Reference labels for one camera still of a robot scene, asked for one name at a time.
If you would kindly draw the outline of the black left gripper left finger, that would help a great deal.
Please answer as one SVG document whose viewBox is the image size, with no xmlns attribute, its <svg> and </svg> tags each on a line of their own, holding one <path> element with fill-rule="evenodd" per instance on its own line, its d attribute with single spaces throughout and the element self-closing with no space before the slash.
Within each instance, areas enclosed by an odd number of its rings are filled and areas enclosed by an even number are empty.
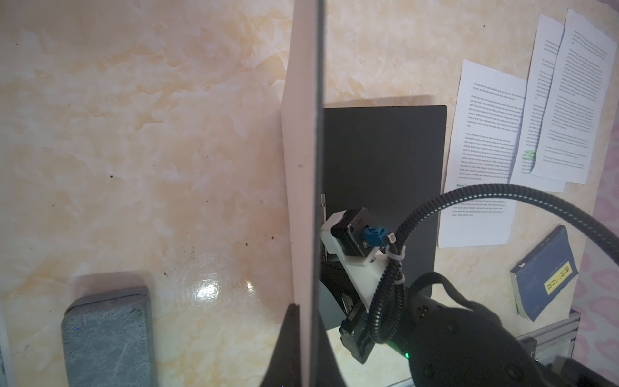
<svg viewBox="0 0 619 387">
<path fill-rule="evenodd" d="M 296 304 L 290 304 L 285 312 L 269 367 L 260 386 L 301 386 L 299 306 Z"/>
</svg>

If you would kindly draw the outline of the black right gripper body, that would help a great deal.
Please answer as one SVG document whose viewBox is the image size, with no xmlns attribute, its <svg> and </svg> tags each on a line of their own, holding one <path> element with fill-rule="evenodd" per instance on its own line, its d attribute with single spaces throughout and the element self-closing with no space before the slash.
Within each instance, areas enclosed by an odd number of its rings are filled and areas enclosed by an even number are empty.
<svg viewBox="0 0 619 387">
<path fill-rule="evenodd" d="M 368 313 L 339 261 L 321 263 L 321 316 L 325 328 L 338 327 L 342 345 L 365 364 L 375 346 L 366 330 Z"/>
</svg>

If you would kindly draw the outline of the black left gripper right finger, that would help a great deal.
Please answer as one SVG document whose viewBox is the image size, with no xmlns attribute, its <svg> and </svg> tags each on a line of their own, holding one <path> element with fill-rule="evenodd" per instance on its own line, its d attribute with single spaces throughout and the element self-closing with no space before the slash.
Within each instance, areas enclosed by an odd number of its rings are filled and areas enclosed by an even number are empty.
<svg viewBox="0 0 619 387">
<path fill-rule="evenodd" d="M 319 312 L 317 316 L 316 385 L 320 387 L 346 387 Z"/>
</svg>

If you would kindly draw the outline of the white folder with black inside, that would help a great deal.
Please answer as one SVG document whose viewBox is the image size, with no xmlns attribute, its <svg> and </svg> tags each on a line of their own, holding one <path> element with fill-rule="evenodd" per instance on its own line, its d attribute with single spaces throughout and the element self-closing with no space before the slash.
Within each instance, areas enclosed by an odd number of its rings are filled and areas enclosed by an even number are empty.
<svg viewBox="0 0 619 387">
<path fill-rule="evenodd" d="M 297 1 L 281 105 L 285 182 L 299 306 L 301 386 L 316 385 L 322 259 L 320 195 L 327 217 L 365 206 L 395 230 L 440 191 L 446 106 L 323 105 L 325 6 Z"/>
</svg>

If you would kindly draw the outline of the printed paper sheet green highlight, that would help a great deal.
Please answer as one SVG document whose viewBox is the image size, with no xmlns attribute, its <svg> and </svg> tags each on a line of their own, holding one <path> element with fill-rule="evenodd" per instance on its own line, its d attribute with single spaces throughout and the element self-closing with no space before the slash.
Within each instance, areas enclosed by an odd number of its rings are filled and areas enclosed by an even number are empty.
<svg viewBox="0 0 619 387">
<path fill-rule="evenodd" d="M 451 132 L 445 190 L 509 181 L 522 123 L 526 81 L 464 61 Z M 490 198 L 451 206 L 440 214 L 438 246 L 508 243 L 515 203 Z"/>
</svg>

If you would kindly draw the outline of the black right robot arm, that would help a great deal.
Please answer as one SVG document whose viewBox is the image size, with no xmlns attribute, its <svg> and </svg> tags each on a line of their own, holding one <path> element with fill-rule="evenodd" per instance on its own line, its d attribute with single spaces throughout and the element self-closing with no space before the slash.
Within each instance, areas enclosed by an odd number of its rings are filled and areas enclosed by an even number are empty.
<svg viewBox="0 0 619 387">
<path fill-rule="evenodd" d="M 395 330 L 377 343 L 368 312 L 343 265 L 322 264 L 320 280 L 345 314 L 339 327 L 343 372 L 359 385 L 406 377 L 413 386 L 612 386 L 614 382 L 572 358 L 535 358 L 539 338 L 513 337 L 490 310 L 469 301 L 446 277 L 427 273 L 389 293 Z"/>
</svg>

